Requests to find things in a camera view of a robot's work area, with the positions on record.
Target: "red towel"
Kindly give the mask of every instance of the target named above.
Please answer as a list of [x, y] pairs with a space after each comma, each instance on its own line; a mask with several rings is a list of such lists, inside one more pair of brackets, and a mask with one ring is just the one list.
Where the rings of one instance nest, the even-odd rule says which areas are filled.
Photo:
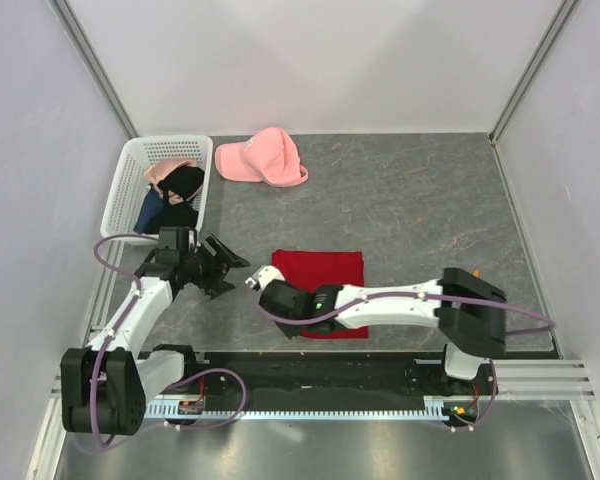
[[[362, 252], [303, 252], [276, 250], [271, 263], [284, 278], [298, 288], [315, 292], [320, 285], [364, 287]], [[369, 338], [367, 327], [339, 330], [329, 335], [302, 332], [307, 338]]]

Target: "gray floor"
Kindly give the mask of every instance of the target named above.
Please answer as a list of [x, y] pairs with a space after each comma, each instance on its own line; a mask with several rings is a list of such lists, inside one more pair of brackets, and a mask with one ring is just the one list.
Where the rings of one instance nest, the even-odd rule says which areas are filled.
[[[509, 302], [539, 309], [491, 147], [484, 134], [305, 135], [294, 137], [309, 180], [276, 189], [211, 177], [204, 230], [248, 259], [233, 271], [242, 284], [276, 249], [361, 250], [368, 286], [405, 285], [445, 267], [479, 268]], [[216, 138], [215, 145], [235, 141]], [[135, 270], [145, 248], [128, 248]], [[129, 289], [117, 279], [111, 305]], [[510, 329], [534, 325], [508, 317]], [[376, 327], [368, 340], [288, 340], [251, 308], [240, 288], [212, 302], [194, 287], [161, 316], [146, 348], [191, 344], [201, 350], [433, 350], [443, 345], [419, 327]], [[515, 337], [510, 350], [549, 350], [548, 335]]]
[[[90, 439], [81, 436], [83, 448]], [[498, 402], [473, 433], [418, 422], [242, 421], [158, 429], [87, 456], [66, 442], [56, 480], [592, 479], [567, 405]]]
[[[216, 145], [230, 139], [215, 139]], [[223, 181], [214, 171], [205, 229], [251, 261], [241, 284], [278, 248], [361, 250], [369, 286], [421, 282], [444, 267], [480, 268], [509, 301], [538, 309], [528, 265], [485, 135], [295, 137], [310, 179], [302, 186]], [[146, 249], [126, 250], [135, 269]], [[112, 305], [129, 288], [118, 279]], [[533, 325], [508, 318], [510, 329]], [[209, 302], [181, 292], [145, 345], [200, 350], [430, 350], [420, 328], [374, 328], [362, 340], [292, 341], [249, 306], [244, 289]], [[547, 335], [514, 338], [512, 350], [548, 350]], [[56, 480], [91, 478], [435, 479], [591, 478], [565, 405], [497, 403], [469, 434], [415, 422], [243, 421], [205, 432], [156, 430], [104, 455], [66, 442]]]

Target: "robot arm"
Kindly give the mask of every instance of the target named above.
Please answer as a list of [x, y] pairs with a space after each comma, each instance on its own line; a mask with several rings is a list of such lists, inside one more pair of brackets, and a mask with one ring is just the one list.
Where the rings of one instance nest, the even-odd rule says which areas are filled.
[[269, 314], [289, 320], [326, 318], [310, 325], [277, 323], [289, 338], [305, 329], [328, 334], [342, 328], [374, 325], [435, 328], [449, 340], [445, 372], [461, 380], [473, 379], [485, 358], [500, 358], [505, 352], [503, 310], [465, 304], [456, 308], [451, 302], [427, 298], [429, 294], [461, 295], [505, 302], [504, 292], [458, 268], [445, 269], [441, 279], [415, 285], [386, 288], [324, 285], [309, 293], [286, 282], [275, 267], [266, 266], [246, 283], [262, 292], [259, 305]]
[[[190, 346], [162, 346], [147, 359], [138, 360], [156, 320], [185, 285], [192, 283], [215, 298], [235, 288], [224, 281], [231, 268], [249, 266], [213, 235], [207, 237], [207, 245], [198, 245], [191, 233], [180, 227], [161, 229], [158, 247], [135, 272], [140, 290], [134, 284], [104, 330], [85, 348], [71, 348], [62, 357], [62, 420], [67, 431], [92, 431], [89, 390], [97, 355], [103, 356], [97, 387], [101, 433], [133, 435], [140, 428], [147, 402], [182, 379], [188, 357], [194, 355]], [[115, 331], [135, 296], [133, 309]], [[105, 340], [111, 336], [103, 353]]]

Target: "gray table surface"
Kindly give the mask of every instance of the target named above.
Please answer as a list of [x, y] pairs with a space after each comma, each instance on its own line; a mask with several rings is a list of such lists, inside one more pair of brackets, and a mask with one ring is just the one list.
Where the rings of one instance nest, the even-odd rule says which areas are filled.
[[[214, 144], [244, 140], [215, 138]], [[367, 286], [419, 283], [445, 267], [479, 268], [510, 303], [539, 310], [529, 267], [485, 134], [295, 136], [309, 180], [291, 188], [237, 183], [211, 173], [205, 232], [249, 260], [227, 279], [240, 288], [213, 301], [179, 293], [145, 348], [198, 350], [438, 350], [444, 338], [420, 327], [382, 326], [368, 340], [288, 340], [252, 308], [241, 287], [277, 249], [363, 252]], [[146, 247], [125, 248], [135, 270]], [[117, 278], [112, 309], [129, 290]], [[534, 326], [507, 317], [507, 328]], [[550, 350], [549, 335], [511, 338], [510, 350]]]

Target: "laundry basket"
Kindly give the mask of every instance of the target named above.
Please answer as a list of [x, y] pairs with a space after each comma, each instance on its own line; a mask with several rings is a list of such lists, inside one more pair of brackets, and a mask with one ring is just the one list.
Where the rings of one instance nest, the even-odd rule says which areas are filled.
[[[142, 201], [150, 188], [144, 173], [154, 163], [167, 158], [191, 158], [205, 171], [202, 192], [193, 203], [198, 211], [196, 230], [199, 232], [204, 220], [204, 210], [209, 191], [209, 173], [213, 142], [204, 135], [161, 135], [129, 140], [120, 154], [113, 176], [100, 233], [108, 237], [120, 233], [134, 233]], [[151, 240], [126, 239], [131, 244], [151, 243]]]

